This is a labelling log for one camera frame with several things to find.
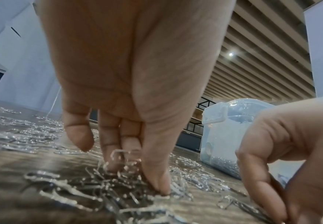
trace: clear plastic container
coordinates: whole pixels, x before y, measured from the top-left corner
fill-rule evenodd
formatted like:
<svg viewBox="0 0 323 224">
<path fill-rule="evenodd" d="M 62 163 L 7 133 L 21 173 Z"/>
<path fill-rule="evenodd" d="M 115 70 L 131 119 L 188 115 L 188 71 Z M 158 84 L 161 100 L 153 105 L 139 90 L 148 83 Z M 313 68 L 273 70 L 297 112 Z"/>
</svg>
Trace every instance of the clear plastic container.
<svg viewBox="0 0 323 224">
<path fill-rule="evenodd" d="M 259 112 L 274 105 L 255 99 L 238 99 L 217 103 L 203 112 L 204 125 L 200 159 L 214 168 L 240 178 L 235 150 Z M 290 179 L 302 162 L 288 168 L 284 161 L 269 164 L 271 174 L 281 183 Z"/>
</svg>

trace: wooden table surface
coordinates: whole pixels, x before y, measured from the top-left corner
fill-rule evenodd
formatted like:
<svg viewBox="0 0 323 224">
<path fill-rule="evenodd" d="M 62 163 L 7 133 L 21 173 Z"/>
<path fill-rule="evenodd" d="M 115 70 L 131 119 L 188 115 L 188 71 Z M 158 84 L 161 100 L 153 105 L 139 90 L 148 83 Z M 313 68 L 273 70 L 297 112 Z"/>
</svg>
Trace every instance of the wooden table surface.
<svg viewBox="0 0 323 224">
<path fill-rule="evenodd" d="M 175 148 L 176 156 L 198 161 L 199 154 L 186 149 Z M 97 158 L 89 155 L 58 155 L 54 149 L 42 149 L 38 154 L 0 151 L 0 223 L 113 223 L 111 215 L 87 214 L 73 208 L 66 208 L 52 200 L 42 198 L 35 190 L 22 189 L 28 182 L 23 175 L 30 171 L 46 170 L 64 176 L 86 175 L 85 167 L 96 167 Z M 225 184 L 246 192 L 241 181 L 236 180 L 206 165 L 205 170 L 225 180 Z M 190 187 L 194 201 L 169 201 L 165 204 L 176 214 L 199 224 L 218 223 L 262 223 L 236 206 L 227 210 L 217 207 L 220 195 Z"/>
</svg>

